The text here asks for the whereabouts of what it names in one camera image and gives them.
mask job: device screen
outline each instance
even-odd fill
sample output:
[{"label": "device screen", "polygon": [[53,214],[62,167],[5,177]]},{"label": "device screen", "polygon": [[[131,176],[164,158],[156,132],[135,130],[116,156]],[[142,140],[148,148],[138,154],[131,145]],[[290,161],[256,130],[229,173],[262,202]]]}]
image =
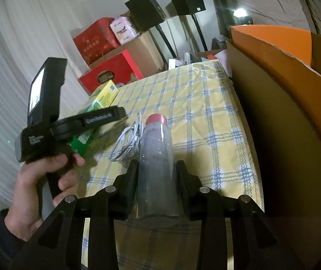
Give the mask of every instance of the device screen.
[{"label": "device screen", "polygon": [[29,113],[34,109],[36,104],[39,102],[41,98],[41,87],[43,80],[44,68],[38,73],[37,78],[34,80],[31,86],[31,96],[29,103]]}]

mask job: light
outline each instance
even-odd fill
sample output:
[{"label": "light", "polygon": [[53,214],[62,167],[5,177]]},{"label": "light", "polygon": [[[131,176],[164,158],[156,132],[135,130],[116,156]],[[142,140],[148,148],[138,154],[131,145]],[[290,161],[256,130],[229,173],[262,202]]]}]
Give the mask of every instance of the light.
[{"label": "light", "polygon": [[245,17],[247,16],[247,11],[243,8],[238,8],[236,11],[234,11],[233,15],[235,17]]},{"label": "light", "polygon": [[31,86],[31,96],[30,96],[30,104],[29,104],[29,112],[31,112],[36,104],[39,102],[41,98],[41,87],[43,80],[44,68],[38,73],[37,78],[33,81]]}]

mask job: red box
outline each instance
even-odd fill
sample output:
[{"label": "red box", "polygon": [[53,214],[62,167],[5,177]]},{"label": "red box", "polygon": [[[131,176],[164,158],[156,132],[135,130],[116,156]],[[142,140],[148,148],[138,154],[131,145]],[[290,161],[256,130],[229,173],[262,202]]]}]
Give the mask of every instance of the red box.
[{"label": "red box", "polygon": [[73,39],[76,47],[88,65],[119,47],[116,36],[110,28],[114,18],[101,18]]},{"label": "red box", "polygon": [[137,64],[125,49],[120,54],[89,70],[78,81],[88,94],[92,94],[98,86],[109,80],[112,80],[119,88],[143,78]]}]

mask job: lamp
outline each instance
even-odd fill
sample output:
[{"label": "lamp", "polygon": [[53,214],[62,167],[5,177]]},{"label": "lamp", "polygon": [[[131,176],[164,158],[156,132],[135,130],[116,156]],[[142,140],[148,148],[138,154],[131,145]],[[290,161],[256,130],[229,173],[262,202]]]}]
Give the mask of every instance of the lamp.
[{"label": "lamp", "polygon": [[233,12],[234,22],[236,25],[249,25],[253,24],[253,19],[247,14],[244,8],[238,8]]}]

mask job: clear plastic bottle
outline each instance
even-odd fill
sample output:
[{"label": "clear plastic bottle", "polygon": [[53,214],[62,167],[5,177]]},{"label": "clear plastic bottle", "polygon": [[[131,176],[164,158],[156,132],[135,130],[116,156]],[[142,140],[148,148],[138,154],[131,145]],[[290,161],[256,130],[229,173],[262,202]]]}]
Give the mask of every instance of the clear plastic bottle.
[{"label": "clear plastic bottle", "polygon": [[170,226],[179,215],[171,131],[163,115],[153,114],[140,141],[137,218],[154,226]]}]

